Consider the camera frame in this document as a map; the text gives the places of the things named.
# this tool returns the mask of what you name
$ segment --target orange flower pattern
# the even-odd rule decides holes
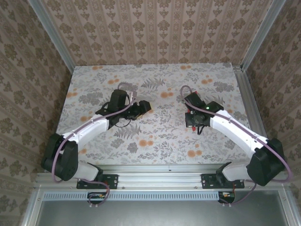
[[[57,132],[65,133],[89,120],[109,101],[120,82],[127,82],[121,89],[136,91],[138,100],[150,101],[152,110],[127,127],[112,127],[87,143],[80,160],[99,164],[197,164],[246,158],[222,133],[205,128],[198,136],[185,127],[187,109],[180,97],[180,87],[185,84],[207,103],[216,101],[227,110],[232,108],[232,115],[248,126],[229,63],[78,66],[69,87],[69,93],[76,89],[78,94],[66,98]]]

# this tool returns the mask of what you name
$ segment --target wire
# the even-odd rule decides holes
[[[121,85],[129,85],[129,84],[127,82],[123,81],[123,82],[121,82],[121,83],[118,84],[117,89],[120,89]]]
[[[86,180],[86,179],[82,179],[82,181],[84,181],[84,182],[86,182],[86,183],[91,183],[91,184],[100,184],[100,185],[103,185],[103,186],[105,186],[106,188],[107,188],[107,193],[106,193],[106,196],[105,196],[105,198],[101,201],[101,203],[99,203],[98,205],[102,205],[107,199],[108,199],[108,197],[109,197],[109,195],[110,195],[110,187],[107,185],[107,184],[105,184],[105,183],[103,183],[103,182],[100,182],[100,181],[90,181],[90,180]],[[92,198],[92,196],[94,196],[94,195],[98,195],[98,193],[92,193],[92,194],[90,194],[90,196],[89,196],[89,199],[88,199],[88,203],[92,206],[93,204],[91,203],[91,198]]]
[[[118,126],[118,125],[115,125],[115,126],[118,127],[118,128],[124,128],[124,127],[128,126],[128,125],[131,123],[131,121],[132,121],[132,120],[130,120],[130,121],[128,122],[128,124],[125,125],[125,126]]]
[[[235,197],[235,184],[233,183],[233,190],[232,192],[234,193],[234,197]]]
[[[114,116],[116,114],[120,114],[124,111],[126,111],[128,108],[130,108],[130,106],[134,103],[135,101],[135,98],[133,98],[133,100],[130,102],[130,104],[128,106],[126,106],[124,109],[118,111],[118,112],[115,112],[115,113],[111,113],[111,114],[108,114],[108,115],[105,115],[105,116],[100,116],[98,118],[95,118],[95,119],[90,119],[86,124],[82,125],[81,127],[79,127],[77,130],[75,130],[73,133],[71,133],[69,136],[67,136],[60,144],[60,146],[58,147],[57,151],[56,151],[56,154],[55,154],[55,157],[54,157],[54,160],[53,160],[53,164],[52,164],[52,169],[51,169],[51,176],[52,176],[52,179],[54,182],[56,183],[61,183],[63,180],[56,180],[55,178],[55,165],[56,165],[56,162],[57,162],[57,159],[58,159],[58,156],[59,156],[59,153],[60,151],[62,150],[63,146],[65,145],[65,143],[73,136],[75,136],[76,134],[78,134],[78,132],[80,132],[82,129],[84,129],[85,127],[87,127],[88,125],[92,124],[92,123],[95,123],[96,121],[99,121],[99,120],[102,120],[104,118],[107,118],[107,117],[110,117],[110,116]]]
[[[200,131],[200,130],[199,130],[199,126],[198,126],[198,135],[201,135],[201,133],[202,133],[204,127],[205,127],[205,126],[202,126],[201,131]]]
[[[257,184],[254,183],[254,187],[252,187],[252,189],[248,192],[248,194],[246,194],[245,197],[243,197],[241,200],[238,200],[238,201],[236,201],[236,202],[228,203],[226,200],[221,199],[221,198],[220,198],[220,200],[222,200],[224,203],[228,204],[229,206],[239,204],[239,203],[241,203],[243,200],[245,200],[245,199],[246,199],[246,198],[247,198],[247,197],[255,190],[256,187],[257,187]]]
[[[130,101],[130,96],[127,94],[127,99],[128,99],[128,102],[130,103],[131,101]],[[106,103],[104,103],[103,104],[103,106],[102,106],[102,108],[101,108],[101,110],[104,110],[105,109],[105,107],[109,104],[110,102],[106,102]]]
[[[184,88],[189,88],[190,91],[191,91],[191,88],[190,88],[189,86],[187,86],[187,85],[184,85],[184,86],[182,86],[181,89],[180,89],[181,97],[182,97],[182,99],[184,100],[184,102],[185,102],[186,105],[188,105],[188,106],[192,107],[193,109],[198,110],[198,111],[200,111],[200,112],[204,112],[204,113],[206,113],[206,114],[212,114],[212,115],[214,115],[214,116],[221,117],[221,118],[226,119],[227,121],[233,123],[233,124],[236,125],[239,129],[241,129],[241,130],[244,131],[247,135],[249,135],[251,138],[253,138],[253,139],[255,140],[255,142],[259,142],[260,144],[262,144],[263,146],[265,146],[270,152],[272,152],[272,153],[273,153],[273,154],[274,154],[274,155],[282,162],[282,164],[285,166],[285,168],[286,168],[286,170],[287,170],[287,172],[288,172],[287,178],[284,179],[284,180],[272,179],[272,181],[279,182],[279,183],[286,183],[286,182],[288,182],[288,181],[291,180],[291,178],[293,177],[293,173],[292,173],[290,167],[289,167],[289,166],[287,165],[287,163],[285,162],[285,160],[284,160],[277,152],[275,152],[270,146],[268,146],[268,145],[267,145],[266,143],[264,143],[262,140],[257,139],[257,137],[256,137],[253,133],[251,133],[251,132],[249,132],[248,130],[246,130],[246,129],[245,129],[243,126],[241,126],[239,123],[237,123],[237,122],[235,122],[235,121],[232,121],[231,118],[229,118],[229,117],[227,117],[227,116],[224,116],[224,115],[222,115],[222,114],[213,113],[213,112],[210,112],[210,111],[206,111],[206,110],[204,110],[204,109],[201,109],[201,108],[197,108],[197,107],[193,106],[192,104],[190,104],[190,103],[189,103],[187,100],[185,100],[185,98],[184,98],[184,95],[183,95],[183,89],[184,89]]]

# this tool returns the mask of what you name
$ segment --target metal grille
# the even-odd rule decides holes
[[[45,192],[43,201],[87,201],[89,192]],[[219,200],[218,192],[111,192],[110,201],[209,201]]]

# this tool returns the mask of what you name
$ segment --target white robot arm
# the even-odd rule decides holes
[[[144,100],[139,104],[134,103],[136,94],[131,92],[128,95],[125,91],[116,89],[110,101],[89,121],[63,135],[51,135],[42,159],[42,168],[51,172],[55,165],[54,174],[64,181],[71,178],[101,181],[103,170],[93,164],[79,162],[78,151],[100,133],[116,125],[121,118],[136,120],[140,115],[147,113],[151,109],[150,103]],[[128,105],[125,104],[126,98],[129,100]]]
[[[189,94],[184,100],[190,111],[185,114],[186,127],[211,126],[241,147],[250,158],[248,162],[228,162],[219,168],[216,171],[216,177],[221,185],[235,180],[252,180],[265,186],[279,172],[284,170],[283,163],[265,146],[270,147],[283,160],[284,153],[279,140],[275,138],[269,140],[256,134],[235,120],[218,103],[213,101],[206,105],[197,93]]]

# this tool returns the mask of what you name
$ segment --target table surface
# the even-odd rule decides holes
[[[236,77],[230,63],[169,65],[77,66],[64,103],[57,133],[89,120],[109,101],[120,82],[138,92],[152,110],[127,127],[113,127],[82,150],[79,160],[92,164],[213,164],[243,161],[247,156],[222,133],[205,127],[199,136],[185,127],[187,108],[180,97],[189,85],[209,103],[216,101],[249,127]],[[127,124],[121,120],[118,125]]]

